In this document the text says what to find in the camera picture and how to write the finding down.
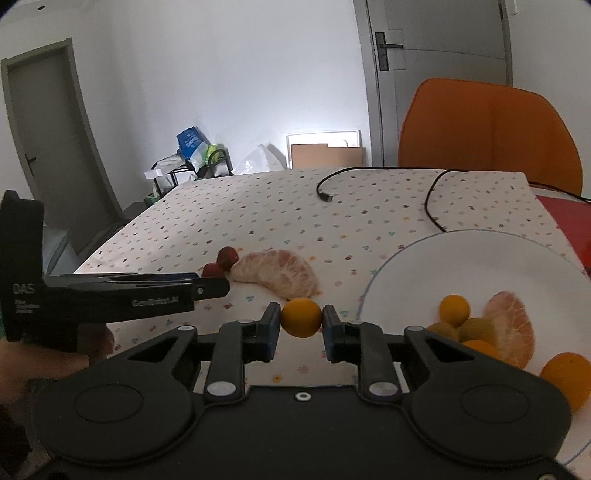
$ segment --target white plate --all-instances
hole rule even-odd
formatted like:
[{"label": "white plate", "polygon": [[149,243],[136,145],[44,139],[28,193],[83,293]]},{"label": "white plate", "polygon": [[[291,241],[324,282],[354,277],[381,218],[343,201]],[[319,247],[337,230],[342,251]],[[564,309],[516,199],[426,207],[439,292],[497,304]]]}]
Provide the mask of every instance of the white plate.
[{"label": "white plate", "polygon": [[[533,241],[501,232],[456,231],[420,240],[394,255],[369,283],[359,319],[401,334],[439,321],[441,300],[465,297],[472,316],[490,298],[512,291],[535,333],[527,371],[539,374],[554,355],[591,356],[591,282],[575,265]],[[591,439],[591,401],[574,416],[557,460],[572,462]]]}]

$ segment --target door frame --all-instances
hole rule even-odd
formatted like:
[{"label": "door frame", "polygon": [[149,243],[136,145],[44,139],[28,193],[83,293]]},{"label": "door frame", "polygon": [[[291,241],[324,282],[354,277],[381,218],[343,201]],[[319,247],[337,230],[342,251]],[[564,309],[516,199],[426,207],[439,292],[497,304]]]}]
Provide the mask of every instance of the door frame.
[{"label": "door frame", "polygon": [[[379,72],[376,59],[374,30],[372,28],[370,6],[375,11],[384,0],[353,0],[357,29],[361,43],[361,57],[365,74],[365,89],[368,98],[369,136],[371,143],[372,167],[383,167],[384,159],[384,125],[382,121],[382,103],[379,91]],[[507,69],[507,85],[513,85],[513,62],[511,49],[511,30],[506,0],[498,0],[502,10],[503,36],[505,39],[505,62]]]},{"label": "door frame", "polygon": [[[107,208],[113,214],[114,221],[124,221],[125,217],[123,215],[123,211],[121,209],[121,206],[119,205],[119,202],[117,201],[117,197],[115,196],[115,192],[113,191],[111,182],[109,181],[109,177],[107,176],[103,162],[100,159],[99,150],[96,146],[95,138],[92,134],[92,129],[90,128],[90,122],[88,120],[88,114],[86,112],[84,99],[82,97],[82,90],[80,88],[80,80],[76,69],[74,47],[71,38],[67,38],[66,40],[63,40],[61,42],[46,45],[44,47],[36,48],[35,50],[31,50],[17,55],[15,57],[12,57],[10,59],[3,59],[0,61],[0,68],[2,70],[2,86],[4,90],[4,100],[6,102],[6,110],[8,113],[8,123],[10,124],[12,138],[14,140],[14,145],[17,149],[17,154],[21,163],[22,171],[25,174],[25,178],[27,179],[27,183],[29,184],[29,188],[31,189],[33,198],[35,200],[43,201],[41,191],[37,186],[35,177],[31,173],[31,169],[25,156],[25,148],[23,147],[18,133],[17,120],[16,116],[14,115],[14,106],[12,103],[12,95],[10,90],[9,70],[11,67],[15,65],[31,63],[34,60],[42,59],[43,57],[47,57],[56,53],[66,53],[68,58],[68,67],[70,70],[70,74],[72,76],[72,83],[74,86],[74,98],[72,99],[72,101],[78,106],[86,138],[89,142],[90,153],[93,159],[93,161],[90,163],[90,173],[93,175],[98,185],[101,186],[100,190],[103,191],[101,201],[105,202],[105,205],[107,205]],[[46,222],[48,225],[51,225],[52,223],[51,212],[47,210]]]}]

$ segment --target door handle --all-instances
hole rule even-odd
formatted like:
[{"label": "door handle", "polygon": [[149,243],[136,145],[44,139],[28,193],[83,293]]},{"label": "door handle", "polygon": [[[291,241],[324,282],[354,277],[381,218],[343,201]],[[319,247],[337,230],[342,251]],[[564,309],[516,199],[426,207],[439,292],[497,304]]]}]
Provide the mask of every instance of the door handle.
[{"label": "door handle", "polygon": [[29,170],[31,170],[31,175],[35,176],[35,174],[33,173],[33,170],[31,168],[31,164],[35,161],[37,161],[38,157],[33,157],[33,158],[29,158],[29,156],[25,153],[25,160],[27,161],[28,165],[29,165]]},{"label": "door handle", "polygon": [[380,72],[390,71],[390,62],[388,61],[388,49],[403,50],[404,45],[401,43],[386,43],[386,34],[384,32],[376,32],[375,44],[378,49],[378,64]]}]

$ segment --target door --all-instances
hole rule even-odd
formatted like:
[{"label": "door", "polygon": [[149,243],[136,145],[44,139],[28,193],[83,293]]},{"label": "door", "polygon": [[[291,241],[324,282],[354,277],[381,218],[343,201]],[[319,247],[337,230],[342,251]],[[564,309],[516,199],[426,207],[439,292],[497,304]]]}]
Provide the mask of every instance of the door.
[{"label": "door", "polygon": [[28,57],[7,68],[15,142],[48,226],[69,232],[76,252],[119,218],[84,125],[68,50]]},{"label": "door", "polygon": [[451,78],[499,85],[510,81],[504,15],[499,0],[367,0],[367,7],[383,161],[394,166],[400,130],[425,80]]}]

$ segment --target ceiling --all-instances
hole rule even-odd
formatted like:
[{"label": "ceiling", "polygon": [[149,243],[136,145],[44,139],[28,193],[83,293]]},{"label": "ceiling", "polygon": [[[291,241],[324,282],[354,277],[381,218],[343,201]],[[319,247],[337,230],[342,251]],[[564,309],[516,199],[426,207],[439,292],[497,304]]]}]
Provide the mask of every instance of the ceiling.
[{"label": "ceiling", "polygon": [[86,7],[96,0],[20,0],[0,21],[1,24],[15,22],[23,18],[47,15],[57,10]]}]

